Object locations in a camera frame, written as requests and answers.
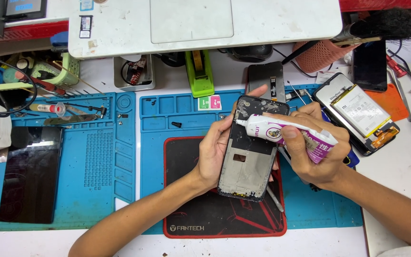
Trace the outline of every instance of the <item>green label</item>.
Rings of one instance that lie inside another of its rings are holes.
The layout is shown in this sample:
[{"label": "green label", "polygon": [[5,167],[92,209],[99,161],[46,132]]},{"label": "green label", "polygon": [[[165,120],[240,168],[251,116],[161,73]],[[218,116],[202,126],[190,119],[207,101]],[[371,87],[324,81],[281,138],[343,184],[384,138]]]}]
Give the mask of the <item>green label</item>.
[{"label": "green label", "polygon": [[198,99],[199,101],[199,108],[200,109],[208,109],[209,108],[209,97],[201,97]]}]

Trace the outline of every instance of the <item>blue silicone mat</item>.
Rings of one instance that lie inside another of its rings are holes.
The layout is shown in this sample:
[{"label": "blue silicone mat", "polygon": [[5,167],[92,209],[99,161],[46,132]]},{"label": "blue silicone mat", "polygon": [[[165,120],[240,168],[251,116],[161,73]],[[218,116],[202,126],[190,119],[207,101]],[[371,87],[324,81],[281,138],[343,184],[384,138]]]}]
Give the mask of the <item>blue silicone mat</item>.
[{"label": "blue silicone mat", "polygon": [[[294,85],[308,89],[310,94],[317,84]],[[220,95],[222,110],[197,111],[197,99],[191,94],[144,96],[140,98],[141,119],[141,197],[163,189],[163,144],[171,137],[203,136],[219,114],[228,115],[232,104],[243,90],[215,92]],[[309,103],[307,96],[302,99]],[[290,107],[302,106],[300,99],[289,101]],[[171,125],[181,122],[182,127]],[[360,207],[353,201],[330,191],[314,192],[301,182],[286,160],[281,157],[282,184],[288,229],[361,226]],[[162,234],[160,221],[144,234]]]},{"label": "blue silicone mat", "polygon": [[[38,97],[35,103],[43,103]],[[135,94],[106,93],[64,100],[85,106],[104,106],[103,119],[64,124],[59,182],[52,224],[0,222],[0,231],[86,229],[115,210],[115,198],[134,202],[135,197]],[[76,107],[89,114],[87,108]],[[12,117],[13,126],[42,126],[56,114],[26,111],[41,116]],[[118,118],[128,114],[128,118]],[[0,199],[5,163],[0,163]]]}]

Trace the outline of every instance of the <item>black brush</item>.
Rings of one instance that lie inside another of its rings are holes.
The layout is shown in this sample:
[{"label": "black brush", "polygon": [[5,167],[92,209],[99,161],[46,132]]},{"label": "black brush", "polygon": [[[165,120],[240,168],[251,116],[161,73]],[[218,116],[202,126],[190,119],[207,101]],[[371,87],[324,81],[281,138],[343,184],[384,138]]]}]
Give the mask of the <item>black brush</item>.
[{"label": "black brush", "polygon": [[332,41],[373,37],[381,37],[382,40],[411,39],[411,12],[401,8],[377,11],[347,25]]}]

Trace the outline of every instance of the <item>person's left hand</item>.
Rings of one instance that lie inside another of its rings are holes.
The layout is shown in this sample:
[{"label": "person's left hand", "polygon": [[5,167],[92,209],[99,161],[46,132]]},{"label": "person's left hand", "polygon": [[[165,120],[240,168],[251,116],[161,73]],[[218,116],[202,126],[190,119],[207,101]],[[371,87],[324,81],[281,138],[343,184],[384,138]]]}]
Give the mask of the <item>person's left hand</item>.
[{"label": "person's left hand", "polygon": [[[267,85],[262,85],[250,91],[247,95],[260,97],[267,89]],[[226,119],[212,123],[209,131],[199,144],[199,161],[195,169],[198,170],[201,181],[208,189],[215,188],[220,178],[221,166],[225,157],[226,145],[228,144],[236,104],[237,102],[234,103],[231,114],[228,115]]]}]

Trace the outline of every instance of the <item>white laptop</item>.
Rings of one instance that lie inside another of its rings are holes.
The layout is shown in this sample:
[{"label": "white laptop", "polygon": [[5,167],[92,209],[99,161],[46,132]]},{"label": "white laptop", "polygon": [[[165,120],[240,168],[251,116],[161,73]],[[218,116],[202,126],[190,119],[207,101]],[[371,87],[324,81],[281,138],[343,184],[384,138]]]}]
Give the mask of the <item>white laptop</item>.
[{"label": "white laptop", "polygon": [[81,0],[69,18],[76,58],[325,39],[342,29],[338,0],[96,2]]}]

